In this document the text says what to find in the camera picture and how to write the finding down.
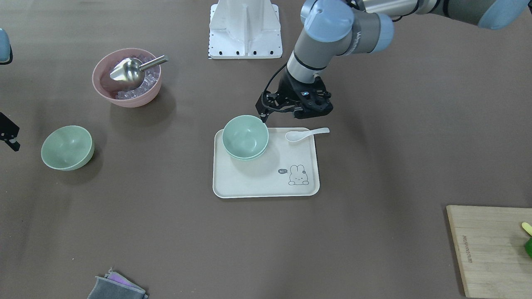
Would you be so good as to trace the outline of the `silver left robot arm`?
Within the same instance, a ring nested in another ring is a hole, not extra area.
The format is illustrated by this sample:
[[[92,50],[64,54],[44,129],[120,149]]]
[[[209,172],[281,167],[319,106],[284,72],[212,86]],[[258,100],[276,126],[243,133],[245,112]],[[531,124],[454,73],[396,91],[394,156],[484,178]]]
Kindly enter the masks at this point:
[[[335,56],[383,51],[393,40],[394,22],[409,15],[440,15],[484,29],[502,29],[530,0],[307,0],[303,29],[282,73],[278,90],[264,89],[255,107],[262,122],[272,113],[296,119],[322,117],[334,106],[321,73]]]

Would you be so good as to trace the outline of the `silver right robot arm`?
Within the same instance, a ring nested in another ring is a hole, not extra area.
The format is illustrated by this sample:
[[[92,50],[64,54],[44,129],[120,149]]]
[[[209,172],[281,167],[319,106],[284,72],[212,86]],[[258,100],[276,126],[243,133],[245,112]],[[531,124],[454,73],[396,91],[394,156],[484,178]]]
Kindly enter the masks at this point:
[[[0,64],[2,66],[10,64],[13,60],[11,42],[4,29],[0,29]],[[17,141],[20,127],[16,125],[7,115],[0,112],[0,140],[5,142],[13,151],[18,152],[20,144]]]

